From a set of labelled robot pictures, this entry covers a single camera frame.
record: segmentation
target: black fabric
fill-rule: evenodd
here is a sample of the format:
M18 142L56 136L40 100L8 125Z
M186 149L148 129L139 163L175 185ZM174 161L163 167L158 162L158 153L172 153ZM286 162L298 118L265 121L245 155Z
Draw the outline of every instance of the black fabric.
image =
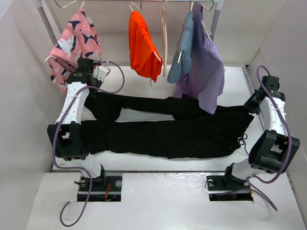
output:
M152 99L97 93L85 106L97 121L83 121L92 154L110 150L154 157L215 158L238 149L253 120L243 106L218 106L215 114L201 110L194 99ZM176 121L117 123L122 108L171 114Z

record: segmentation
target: orange shirt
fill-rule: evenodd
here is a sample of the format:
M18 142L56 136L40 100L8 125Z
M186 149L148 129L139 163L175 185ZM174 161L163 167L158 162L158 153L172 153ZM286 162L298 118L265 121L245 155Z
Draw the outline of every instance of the orange shirt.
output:
M161 73L162 58L150 38L145 20L137 11L133 11L129 19L129 48L131 68L140 76L156 82Z

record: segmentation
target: hanging garment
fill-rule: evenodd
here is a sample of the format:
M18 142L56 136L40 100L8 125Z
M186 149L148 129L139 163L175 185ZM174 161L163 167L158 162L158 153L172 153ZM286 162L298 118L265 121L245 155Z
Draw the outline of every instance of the hanging garment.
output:
M150 38L145 20L137 11L133 11L129 19L129 48L131 68L138 75L151 78L156 82L161 73L162 58Z
M49 56L50 78L62 91L67 90L66 80L77 69L79 58L101 61L100 39L84 9L72 16Z
M184 24L182 25L181 36L178 41L178 47L175 52L171 69L169 70L167 81L176 83L180 77L180 73L188 74L192 67L192 41L193 41L194 20L193 12L190 11Z
M82 121L92 154L110 150L165 158L216 158L240 147L253 120L243 106L218 106L211 115L194 99L152 99L97 93L85 106L97 121ZM122 108L171 114L176 121L114 122Z
M223 93L224 65L214 42L210 42L202 26L202 6L196 2L193 7L194 35L192 46L192 67L188 74L181 73L174 97L185 93L198 99L200 108L213 114L217 97Z

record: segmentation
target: lavender shirt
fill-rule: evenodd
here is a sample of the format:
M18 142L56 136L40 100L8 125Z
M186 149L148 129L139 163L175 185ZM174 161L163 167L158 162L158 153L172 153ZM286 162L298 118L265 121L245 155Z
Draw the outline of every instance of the lavender shirt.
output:
M202 26L202 6L196 2L193 7L194 35L192 46L192 67L188 74L181 72L174 97L182 98L185 93L199 100L204 111L214 114L217 97L223 93L224 64L214 42L210 42Z

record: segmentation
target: purple cable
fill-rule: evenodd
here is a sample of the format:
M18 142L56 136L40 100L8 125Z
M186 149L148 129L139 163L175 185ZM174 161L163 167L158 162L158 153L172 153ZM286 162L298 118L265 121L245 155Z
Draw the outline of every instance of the purple cable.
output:
M267 94L267 96L269 97L269 99L271 100L271 102L273 103L275 109L276 109L276 112L280 118L280 120L282 121L284 127L286 128L286 131L287 131L287 134L288 134L288 148L287 148L287 151L286 151L286 157L283 161L283 164L280 168L280 170L277 172L277 174L273 177L273 179L269 180L269 181L265 181L265 180L262 180L260 177L254 175L253 177L248 177L246 178L246 181L250 184L250 186L254 187L254 189L251 189L251 188L244 188L244 189L239 189L239 190L236 190L236 191L230 191L230 192L226 192L226 193L220 193L219 195L228 195L228 194L233 194L233 193L236 193L236 192L239 192L239 191L246 191L246 190L249 190L249 191L253 191L253 192L256 192L258 193L264 200L266 200L271 206L272 208L274 208L275 211L277 211L277 208L275 206L275 204L260 190L258 189L256 186L254 186L253 184L251 184L249 182L250 178L257 178L258 180L260 180L261 182L265 183L265 184L271 184L273 183L274 181L277 180L277 178L282 174L288 160L289 160L289 157L290 157L290 153L291 153L291 145L292 145L292 138L291 138L291 131L290 131L290 128L288 126L288 124L286 123L285 119L283 118L283 115L282 113L279 111L278 109L278 105L276 104L276 102L274 101L273 97L271 96L271 94L269 93L269 91L265 88L265 86L263 85L261 79L260 79L260 76L259 76L259 70L260 68L263 68L265 71L267 71L268 75L270 76L270 72L269 70L265 67L265 66L258 66L257 68L257 71L256 71L256 74L257 74L257 78L258 78L258 81L260 83L260 86L261 88L263 89L263 91Z
M57 143L57 136L58 136L58 134L59 134L59 130L60 130L60 128L61 128L61 125L62 125L62 123L63 123L63 121L64 121L64 119L65 119L67 113L69 112L69 110L71 109L73 103L74 103L74 102L76 101L76 99L77 99L76 96L78 96L79 93L81 93L81 91L83 91L83 90L85 90L85 89L96 89L96 90L101 91L101 92L110 93L110 94L115 94L115 93L118 93L119 91L121 91L121 89L124 87L124 84L125 84L125 75L124 75L123 70L119 67L119 65L116 64L116 63L114 63L113 61L102 61L102 62L100 62L100 64L102 64L102 63L112 63L112 64L114 64L116 67L119 68L119 70L120 70L120 72L121 72L121 74L122 74L122 76L123 76L123 83L122 83L121 87L120 87L117 91L115 91L115 92L107 92L107 91L101 90L101 89L99 89L99 88L97 88L97 87L95 87L95 86L85 86L85 87L79 89L79 90L77 91L77 93L75 94L74 98L72 99L71 103L69 104L67 110L64 112L62 118L60 119L60 121L59 121L59 123L58 123L58 126L57 126L57 128L56 128L56 132L55 132L55 134L54 134L53 142L52 142L52 160L53 160L53 164L54 164L58 169L82 170L82 171L84 171L84 172L89 176L89 179L90 179L89 190L88 190L88 194L87 194L87 196L86 196L86 200L85 200L84 206L83 206L83 208L82 208L82 211L81 211L79 217L78 217L77 220L76 220L75 222L73 222L72 224L65 224L64 221L63 221L63 219L62 219L62 215L63 215L64 209L66 208L66 206L67 206L70 202L67 202L67 203L64 205L64 207L63 207L63 209L62 209L62 211L61 211L61 213L60 213L60 215L59 215L59 220L60 220L61 224L62 224L64 227L71 227L71 226L75 225L75 224L81 219L81 217L82 217L82 215L83 215L83 212L84 212L84 210L85 210L85 207L86 207L86 205L87 205L87 202L88 202L88 200L89 200L89 198L90 198L90 195L91 195L93 179L92 179L92 177L91 177L91 174L90 174L85 168L83 168L83 167L62 167L62 166L60 166L60 165L57 164L57 161L56 161L56 143Z

